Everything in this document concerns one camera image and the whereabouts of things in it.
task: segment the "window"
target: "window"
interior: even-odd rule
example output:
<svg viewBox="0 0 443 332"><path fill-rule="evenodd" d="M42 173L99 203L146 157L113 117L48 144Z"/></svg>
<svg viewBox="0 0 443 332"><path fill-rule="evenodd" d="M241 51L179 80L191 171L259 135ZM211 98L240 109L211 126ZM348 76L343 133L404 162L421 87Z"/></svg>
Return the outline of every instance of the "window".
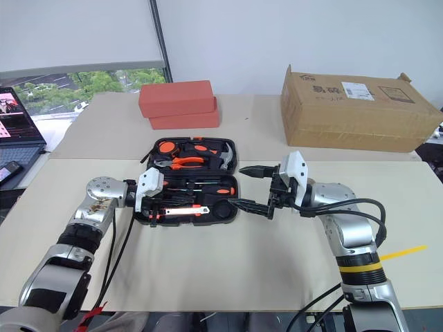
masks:
<svg viewBox="0 0 443 332"><path fill-rule="evenodd" d="M34 120L76 118L94 94L105 91L136 93L144 84L164 83L157 68L89 71L1 80L12 86Z"/></svg>

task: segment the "black tool case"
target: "black tool case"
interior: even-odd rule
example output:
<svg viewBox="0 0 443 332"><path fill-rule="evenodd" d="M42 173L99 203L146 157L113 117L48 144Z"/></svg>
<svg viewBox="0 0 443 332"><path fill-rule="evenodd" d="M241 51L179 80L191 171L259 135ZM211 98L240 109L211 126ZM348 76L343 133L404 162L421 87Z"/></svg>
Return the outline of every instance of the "black tool case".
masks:
<svg viewBox="0 0 443 332"><path fill-rule="evenodd" d="M227 160L229 149L232 157ZM136 214L140 223L152 227L181 223L203 226L230 223L235 218L237 208L227 201L238 197L238 184L232 175L237 167L237 152L232 140L162 138L141 163L146 160L146 169L155 167L165 178L162 192L143 199L142 212ZM209 213L174 214L174 209L193 207L207 207Z"/></svg>

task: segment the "orange pliers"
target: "orange pliers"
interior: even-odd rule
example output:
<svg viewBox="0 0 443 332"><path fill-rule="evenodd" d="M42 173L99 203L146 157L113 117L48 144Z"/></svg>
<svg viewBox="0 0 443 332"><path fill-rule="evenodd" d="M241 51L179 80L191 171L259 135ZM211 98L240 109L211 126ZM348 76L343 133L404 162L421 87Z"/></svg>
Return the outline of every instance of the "orange pliers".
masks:
<svg viewBox="0 0 443 332"><path fill-rule="evenodd" d="M198 168L203 167L203 165L195 166L183 166L188 163L200 163L203 164L205 160L202 157L185 157L185 158L174 158L172 160L154 161L154 164L159 167L171 167L171 169L182 169L182 168Z"/></svg>

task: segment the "yellow stripe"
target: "yellow stripe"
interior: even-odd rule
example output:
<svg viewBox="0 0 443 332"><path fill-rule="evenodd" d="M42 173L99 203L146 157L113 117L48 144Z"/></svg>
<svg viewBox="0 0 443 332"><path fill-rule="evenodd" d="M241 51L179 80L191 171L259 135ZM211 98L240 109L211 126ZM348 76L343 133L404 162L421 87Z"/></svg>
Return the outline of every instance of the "yellow stripe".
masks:
<svg viewBox="0 0 443 332"><path fill-rule="evenodd" d="M380 262L374 263L374 264L369 264L369 265L363 265L363 266L339 266L338 267L340 272L351 272L351 273L368 272L368 271L378 270L379 268L381 268Z"/></svg>
<svg viewBox="0 0 443 332"><path fill-rule="evenodd" d="M414 247L414 248L410 248L410 249L394 252L392 254L387 254L387 255L381 256L380 260L384 261L386 259L397 258L397 257L400 257L400 256L409 255L409 254L412 254L412 253L417 252L417 251L425 250L427 248L428 248L428 246L418 246L418 247Z"/></svg>

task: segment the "hammer head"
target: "hammer head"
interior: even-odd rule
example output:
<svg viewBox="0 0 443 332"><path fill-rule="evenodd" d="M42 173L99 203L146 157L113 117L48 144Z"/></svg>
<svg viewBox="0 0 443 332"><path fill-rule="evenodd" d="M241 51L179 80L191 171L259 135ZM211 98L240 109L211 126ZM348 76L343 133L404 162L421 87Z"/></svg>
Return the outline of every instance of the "hammer head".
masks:
<svg viewBox="0 0 443 332"><path fill-rule="evenodd" d="M228 169L229 162L233 159L233 150L228 143L226 143L226 146L228 147L228 151L220 153L220 158L223 159L223 164L221 164L220 169L225 171Z"/></svg>

